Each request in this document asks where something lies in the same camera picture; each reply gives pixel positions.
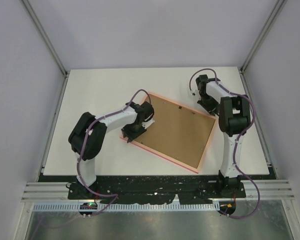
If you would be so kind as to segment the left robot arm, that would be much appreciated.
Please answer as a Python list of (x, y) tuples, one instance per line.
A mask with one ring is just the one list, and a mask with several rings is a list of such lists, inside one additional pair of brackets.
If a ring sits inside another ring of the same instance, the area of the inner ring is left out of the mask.
[(97, 180), (95, 159), (102, 149), (106, 134), (120, 128), (123, 138), (130, 143), (154, 123), (154, 115), (155, 110), (148, 101), (142, 104), (130, 101), (123, 109), (100, 117), (90, 112), (82, 114), (70, 133), (68, 142), (77, 156), (76, 178), (81, 184), (79, 193), (84, 198), (92, 199), (95, 195), (105, 197), (104, 194), (97, 193), (94, 183)]

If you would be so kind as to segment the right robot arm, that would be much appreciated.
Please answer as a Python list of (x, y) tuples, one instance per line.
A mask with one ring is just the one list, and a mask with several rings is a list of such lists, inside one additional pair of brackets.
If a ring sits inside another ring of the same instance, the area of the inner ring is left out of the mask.
[(230, 197), (241, 188), (241, 148), (247, 130), (255, 121), (251, 101), (247, 95), (233, 93), (217, 78), (206, 74), (195, 79), (200, 99), (197, 101), (210, 115), (218, 116), (223, 133), (223, 157), (216, 191), (221, 197)]

